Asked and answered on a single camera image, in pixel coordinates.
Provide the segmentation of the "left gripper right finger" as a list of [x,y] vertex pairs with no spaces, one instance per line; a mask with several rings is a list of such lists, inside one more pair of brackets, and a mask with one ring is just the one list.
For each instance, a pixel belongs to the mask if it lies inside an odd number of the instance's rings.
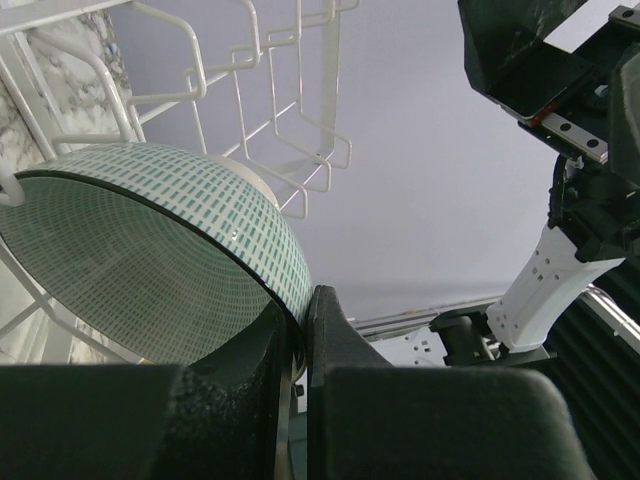
[[308,343],[312,479],[589,479],[566,402],[522,368],[395,367],[316,287]]

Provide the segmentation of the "teal ceramic bowl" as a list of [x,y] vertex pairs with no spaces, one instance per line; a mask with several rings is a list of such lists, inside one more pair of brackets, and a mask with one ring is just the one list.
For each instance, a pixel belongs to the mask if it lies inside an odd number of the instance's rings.
[[195,362],[313,286],[279,209],[243,169],[153,143],[96,144],[1,173],[1,238],[59,304],[154,363]]

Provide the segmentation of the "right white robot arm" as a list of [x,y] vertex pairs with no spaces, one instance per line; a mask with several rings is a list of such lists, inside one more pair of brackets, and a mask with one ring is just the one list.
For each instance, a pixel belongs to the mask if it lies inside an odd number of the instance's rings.
[[605,289],[639,265],[639,10],[573,50],[548,42],[577,1],[462,1],[471,87],[557,153],[547,220],[492,304],[375,342],[393,365],[530,367],[564,395],[599,479],[639,475],[639,325]]

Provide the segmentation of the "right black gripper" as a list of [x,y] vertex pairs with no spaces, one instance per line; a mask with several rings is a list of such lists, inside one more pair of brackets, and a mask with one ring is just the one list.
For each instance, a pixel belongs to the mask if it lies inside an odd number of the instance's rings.
[[619,6],[570,51],[546,38],[582,1],[459,1],[477,93],[559,154],[549,223],[579,260],[639,252],[639,10]]

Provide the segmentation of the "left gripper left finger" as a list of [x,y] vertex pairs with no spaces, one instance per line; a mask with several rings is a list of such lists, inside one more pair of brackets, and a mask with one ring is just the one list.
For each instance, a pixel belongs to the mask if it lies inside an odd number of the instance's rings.
[[287,479],[291,350],[274,304],[178,365],[1,370],[5,479]]

